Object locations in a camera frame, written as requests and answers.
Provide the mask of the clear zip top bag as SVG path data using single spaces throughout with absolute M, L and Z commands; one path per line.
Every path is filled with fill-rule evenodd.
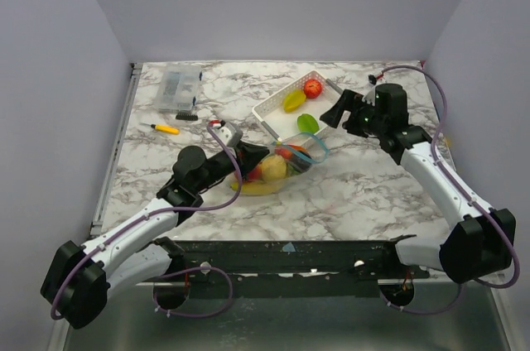
M 330 150 L 317 136 L 302 132 L 268 146 L 240 141 L 234 152 L 241 173 L 232 175 L 230 188 L 241 195 L 263 196 L 277 193 L 323 163 Z

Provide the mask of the black metal base rail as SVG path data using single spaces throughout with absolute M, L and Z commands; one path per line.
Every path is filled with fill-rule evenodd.
M 164 301 L 191 299 L 376 297 L 379 282 L 426 279 L 398 260 L 393 241 L 154 240 L 171 259 L 155 285 Z

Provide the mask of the red toy apple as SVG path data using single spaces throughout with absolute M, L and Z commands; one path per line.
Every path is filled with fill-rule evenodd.
M 263 169 L 262 165 L 258 164 L 256 167 L 254 167 L 246 176 L 245 179 L 247 182 L 254 182 L 254 181 L 263 181 Z

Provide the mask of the white perforated plastic basket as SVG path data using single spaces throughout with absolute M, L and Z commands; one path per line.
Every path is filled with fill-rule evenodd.
M 329 133 L 329 126 L 320 120 L 338 101 L 342 89 L 316 70 L 292 81 L 252 108 L 252 114 L 262 129 L 275 141 L 296 140 L 303 147 L 314 141 L 303 137 L 307 132 L 301 116 L 316 121 L 314 134 L 323 138 Z

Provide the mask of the yellow toy banana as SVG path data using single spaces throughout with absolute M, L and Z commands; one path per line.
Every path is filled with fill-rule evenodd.
M 263 182 L 263 181 L 249 181 L 244 182 L 241 186 L 240 194 L 241 195 L 251 195 L 251 196 L 263 196 L 277 193 L 283 188 L 286 184 L 284 180 L 274 181 L 274 182 Z

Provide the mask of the small black comb part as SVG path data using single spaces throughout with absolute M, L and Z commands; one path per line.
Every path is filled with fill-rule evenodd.
M 175 119 L 179 121 L 195 122 L 198 120 L 198 116 L 195 113 L 177 113 Z

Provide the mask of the green toy starfruit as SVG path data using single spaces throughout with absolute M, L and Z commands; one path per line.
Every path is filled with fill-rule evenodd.
M 296 120 L 297 127 L 300 132 L 308 132 L 310 134 L 316 134 L 320 131 L 320 125 L 318 121 L 309 113 L 301 114 Z

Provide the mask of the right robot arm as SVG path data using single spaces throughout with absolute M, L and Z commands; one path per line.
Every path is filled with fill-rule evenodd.
M 381 257 L 383 272 L 398 278 L 411 266 L 444 272 L 463 284 L 504 270 L 513 261 L 516 220 L 494 209 L 438 156 L 427 132 L 409 123 L 407 93 L 380 84 L 362 95 L 346 89 L 320 120 L 359 137 L 375 137 L 381 148 L 430 195 L 450 228 L 444 240 L 412 236 L 396 241 Z

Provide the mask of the yellow toy lemon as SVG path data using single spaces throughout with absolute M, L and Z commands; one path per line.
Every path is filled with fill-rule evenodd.
M 279 181 L 287 176 L 287 164 L 282 156 L 268 156 L 261 162 L 261 165 L 263 169 L 263 181 Z

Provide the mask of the clear plastic parts box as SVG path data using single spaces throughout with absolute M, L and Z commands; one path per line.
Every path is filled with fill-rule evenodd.
M 202 69 L 198 65 L 167 64 L 154 100 L 155 109 L 190 113 L 195 107 L 201 81 Z

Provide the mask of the yellow handled screwdriver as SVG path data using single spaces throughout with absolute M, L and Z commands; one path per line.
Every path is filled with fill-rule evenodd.
M 167 125 L 161 125 L 161 124 L 155 124 L 155 123 L 141 123 L 141 125 L 144 127 L 149 127 L 155 132 L 163 132 L 165 134 L 170 134 L 170 135 L 180 134 L 180 130 L 178 128 L 170 127 Z

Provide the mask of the small red toy tomato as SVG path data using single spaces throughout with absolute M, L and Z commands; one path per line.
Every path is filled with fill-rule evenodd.
M 309 79 L 304 83 L 303 92 L 308 99 L 316 99 L 322 93 L 322 83 L 318 79 Z

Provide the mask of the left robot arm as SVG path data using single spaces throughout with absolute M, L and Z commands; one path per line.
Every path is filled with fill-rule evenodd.
M 58 247 L 41 286 L 41 295 L 51 304 L 51 318 L 65 319 L 76 329 L 85 327 L 106 306 L 110 278 L 128 259 L 137 261 L 138 252 L 156 237 L 204 211 L 202 192 L 232 173 L 243 178 L 268 153 L 268 147 L 242 141 L 213 156 L 198 146 L 183 148 L 171 178 L 143 210 L 105 235 Z

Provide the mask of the red orange toy mango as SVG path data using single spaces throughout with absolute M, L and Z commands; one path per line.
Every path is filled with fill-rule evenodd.
M 294 156 L 294 151 L 303 153 L 306 156 L 309 156 L 308 151 L 297 145 L 287 145 L 287 146 L 278 146 L 275 148 L 274 153 L 276 155 L 282 156 L 286 160 L 290 160 Z

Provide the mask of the dark purple toy eggplant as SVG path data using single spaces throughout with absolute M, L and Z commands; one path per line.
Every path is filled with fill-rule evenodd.
M 302 159 L 297 155 L 291 155 L 289 158 L 289 165 L 296 173 L 305 173 L 312 167 L 312 164 L 309 161 Z

